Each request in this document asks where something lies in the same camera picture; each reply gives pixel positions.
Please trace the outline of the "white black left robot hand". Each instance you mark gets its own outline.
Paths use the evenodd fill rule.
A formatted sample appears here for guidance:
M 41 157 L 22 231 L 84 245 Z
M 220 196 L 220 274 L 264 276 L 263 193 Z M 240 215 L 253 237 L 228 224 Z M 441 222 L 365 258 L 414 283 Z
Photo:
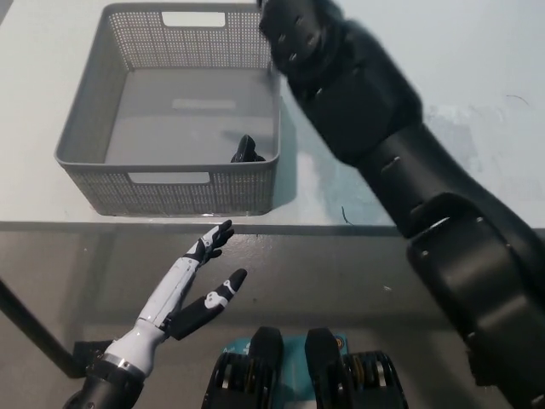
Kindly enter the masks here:
M 233 235 L 232 222 L 227 220 L 199 238 L 164 275 L 141 310 L 135 327 L 162 339 L 181 340 L 219 315 L 239 291 L 247 277 L 246 270 L 238 269 L 216 289 L 189 306 L 184 308 L 182 303 L 197 271 L 209 260 L 220 256 L 221 247 Z

